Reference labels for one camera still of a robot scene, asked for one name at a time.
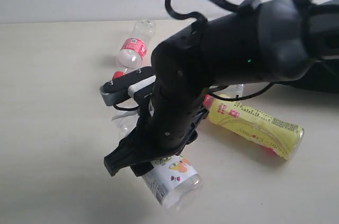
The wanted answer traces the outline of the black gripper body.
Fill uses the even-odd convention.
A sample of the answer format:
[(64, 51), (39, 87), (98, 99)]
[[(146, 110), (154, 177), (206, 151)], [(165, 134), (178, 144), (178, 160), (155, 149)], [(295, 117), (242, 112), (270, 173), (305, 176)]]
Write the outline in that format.
[(140, 116), (136, 128), (119, 142), (120, 149), (135, 151), (134, 165), (180, 153), (195, 130), (192, 124), (206, 95), (206, 87), (181, 79), (156, 78), (149, 93), (147, 83), (128, 88)]

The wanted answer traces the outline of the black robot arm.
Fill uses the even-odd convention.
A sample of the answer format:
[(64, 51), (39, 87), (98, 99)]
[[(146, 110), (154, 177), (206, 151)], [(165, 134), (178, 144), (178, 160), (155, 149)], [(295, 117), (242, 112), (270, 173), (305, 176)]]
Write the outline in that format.
[(152, 160), (178, 155), (195, 141), (211, 86), (300, 79), (317, 62), (338, 58), (338, 0), (246, 0), (234, 13), (194, 22), (161, 42), (151, 66), (105, 83), (107, 106), (132, 98), (137, 125), (104, 158), (111, 176), (136, 176)]

